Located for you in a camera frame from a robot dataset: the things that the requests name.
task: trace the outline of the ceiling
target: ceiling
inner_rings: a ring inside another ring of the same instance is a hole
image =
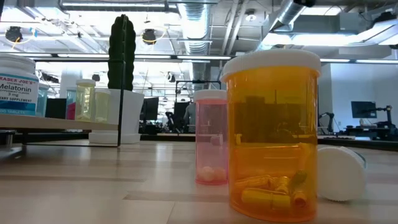
[[[176,1],[168,0],[170,5]],[[228,16],[234,1],[238,0],[207,0],[217,2],[210,4],[210,33],[206,38],[210,42],[210,55],[221,53],[224,35],[227,31]],[[68,2],[109,3],[116,1],[79,0]],[[163,1],[117,1],[123,4],[163,4]],[[233,27],[237,26],[237,20],[242,7],[242,1],[238,4],[238,10],[234,18]],[[395,4],[396,1],[317,1],[312,8],[307,8],[302,15],[334,16],[342,11],[350,12],[359,17],[359,12],[372,11]],[[246,9],[255,9],[256,19],[253,21],[242,20],[238,32],[238,38],[233,44],[231,54],[236,52],[250,52],[261,43],[262,25],[267,15],[280,8],[278,0],[250,0]],[[136,31],[136,54],[186,54],[184,44],[182,18],[179,14],[169,12],[154,12],[148,7],[148,11],[124,11],[122,7],[114,5],[101,11],[82,10],[82,7],[72,6],[67,10],[61,9],[58,0],[31,1],[6,1],[0,22],[0,52],[45,52],[45,53],[74,53],[74,54],[106,54],[109,48],[109,36],[111,26],[117,16],[126,14],[134,24]],[[6,39],[5,33],[10,26],[21,27],[23,40],[21,43],[13,43]],[[145,29],[155,29],[158,41],[155,45],[147,45],[141,39]],[[391,54],[388,46],[373,45],[368,47],[316,47],[304,45],[286,45],[285,48],[304,49],[315,52],[321,57],[342,57],[349,55],[357,58],[384,58]],[[60,77],[62,63],[40,63],[41,69],[53,76]],[[101,83],[106,85],[108,70],[106,63],[98,66],[79,65],[88,72],[87,76],[97,73],[101,76]],[[136,62],[134,70],[134,86],[163,86],[175,87],[169,83],[165,75],[173,73],[176,80],[192,79],[192,63],[180,62]]]

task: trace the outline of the table surface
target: table surface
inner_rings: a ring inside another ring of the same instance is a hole
[[[368,162],[366,195],[319,198],[311,223],[398,223],[398,152],[354,150]],[[226,185],[195,184],[194,171],[194,142],[28,146],[1,164],[0,223],[266,223],[231,209]]]

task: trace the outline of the shelf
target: shelf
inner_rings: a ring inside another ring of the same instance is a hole
[[[0,128],[32,129],[82,129],[82,130],[118,130],[117,124],[103,124],[36,116],[0,114]]]

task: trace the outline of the supplement label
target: supplement label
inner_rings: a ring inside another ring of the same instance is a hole
[[[36,114],[39,79],[0,73],[0,114]]]

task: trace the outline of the computer monitor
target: computer monitor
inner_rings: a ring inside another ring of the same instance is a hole
[[[146,98],[142,104],[140,120],[157,120],[157,109],[159,107],[159,97]]]
[[[353,118],[377,118],[376,103],[368,101],[352,101]]]

